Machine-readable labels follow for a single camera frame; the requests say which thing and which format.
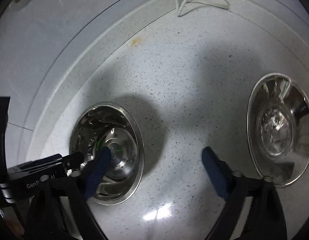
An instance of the bowl rim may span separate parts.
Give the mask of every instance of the bowl rim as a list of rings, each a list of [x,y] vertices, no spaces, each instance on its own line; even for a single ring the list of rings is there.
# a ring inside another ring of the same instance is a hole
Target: bowl rim
[[[273,72],[273,73],[269,73],[264,75],[263,77],[261,77],[258,82],[254,85],[252,92],[250,94],[249,97],[249,101],[248,101],[248,107],[247,107],[247,115],[246,115],[246,125],[247,125],[247,138],[248,138],[248,147],[249,147],[249,152],[250,152],[250,157],[252,159],[253,165],[256,168],[258,174],[260,175],[261,178],[264,178],[265,176],[262,174],[262,172],[260,171],[260,168],[254,158],[254,154],[253,154],[253,150],[252,150],[252,145],[251,145],[251,129],[250,129],[250,125],[249,125],[249,121],[250,121],[250,116],[251,116],[251,108],[252,108],[252,103],[253,100],[256,96],[257,91],[259,90],[259,86],[262,82],[264,82],[265,80],[269,79],[270,77],[280,77],[280,78],[285,78],[287,79],[290,83],[293,84],[293,86],[304,96],[304,98],[306,99],[305,102],[309,108],[309,99],[306,95],[306,93],[304,92],[304,90],[298,86],[298,84],[294,81],[293,78],[282,74],[282,73],[278,73],[278,72]],[[288,183],[274,183],[276,187],[286,187],[289,186],[293,183],[295,183],[305,172],[305,170],[307,169],[307,167],[309,166],[309,158],[307,161],[306,166],[304,167],[304,169],[302,170],[302,172],[292,181],[289,181]]]
[[[135,191],[137,190],[141,179],[142,179],[142,174],[143,174],[143,170],[144,170],[144,165],[145,165],[145,153],[144,153],[144,145],[143,145],[143,140],[142,140],[142,136],[141,136],[141,132],[139,129],[139,126],[136,122],[136,120],[133,118],[133,116],[128,112],[128,110],[126,110],[123,106],[114,103],[114,102],[109,102],[109,101],[104,101],[104,102],[99,102],[94,104],[93,106],[87,108],[82,114],[81,116],[78,118],[76,124],[74,125],[74,128],[72,129],[71,132],[71,137],[74,133],[74,131],[76,130],[78,124],[80,123],[80,121],[82,120],[82,118],[90,111],[100,108],[100,107],[111,107],[115,110],[117,110],[118,112],[120,112],[121,114],[123,114],[123,116],[128,120],[129,124],[131,125],[134,135],[136,137],[137,140],[137,146],[138,146],[138,152],[139,152],[139,163],[138,163],[138,171],[136,173],[136,177],[130,187],[130,189],[121,197],[114,199],[114,200],[109,200],[109,201],[105,201],[105,200],[101,200],[98,199],[96,197],[92,197],[91,199],[98,203],[98,204],[102,204],[105,206],[112,206],[112,205],[117,205],[120,204],[124,201],[126,201],[128,198],[130,198],[133,193],[135,193]]]

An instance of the stainless steel bowl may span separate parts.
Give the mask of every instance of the stainless steel bowl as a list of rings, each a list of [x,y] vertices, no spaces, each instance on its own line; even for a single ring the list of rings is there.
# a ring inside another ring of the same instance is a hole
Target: stainless steel bowl
[[[270,73],[252,90],[247,111],[250,154],[261,177],[279,187],[295,182],[309,164],[309,100],[288,76]]]
[[[85,155],[81,169],[93,160],[98,147],[111,150],[111,161],[93,200],[115,205],[136,191],[144,169],[141,134],[131,114],[122,106],[102,102],[86,110],[79,118],[70,139],[70,154]]]

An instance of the blue gripper pad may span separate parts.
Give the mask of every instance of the blue gripper pad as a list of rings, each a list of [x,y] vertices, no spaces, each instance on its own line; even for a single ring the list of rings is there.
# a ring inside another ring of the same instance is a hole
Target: blue gripper pad
[[[111,160],[111,151],[108,147],[103,147],[97,150],[96,156],[99,154],[102,155],[101,158],[96,160],[98,163],[85,180],[85,199],[91,198],[96,193],[96,190]]]
[[[215,155],[211,147],[206,147],[202,151],[202,163],[210,177],[213,187],[219,197],[227,200],[228,193],[228,182],[222,173],[219,165],[220,160]]]

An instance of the countertop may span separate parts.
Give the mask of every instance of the countertop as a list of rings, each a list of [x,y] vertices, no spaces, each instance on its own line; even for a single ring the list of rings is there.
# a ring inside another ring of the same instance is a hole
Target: countertop
[[[162,16],[106,59],[64,110],[42,153],[68,154],[75,122],[95,103],[116,102],[132,114],[145,147],[138,189],[116,206],[88,201],[110,240],[204,239],[224,200],[204,170],[202,149],[211,146],[232,170],[257,178],[246,136],[253,86],[280,72],[309,89],[305,66],[263,28],[218,8],[186,5],[183,13]],[[291,238],[309,214],[309,168],[278,191]]]

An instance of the screw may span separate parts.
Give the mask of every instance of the screw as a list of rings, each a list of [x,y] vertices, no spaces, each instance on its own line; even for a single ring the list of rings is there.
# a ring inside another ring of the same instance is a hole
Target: screw
[[[49,179],[49,175],[43,175],[40,177],[40,181],[46,181]]]

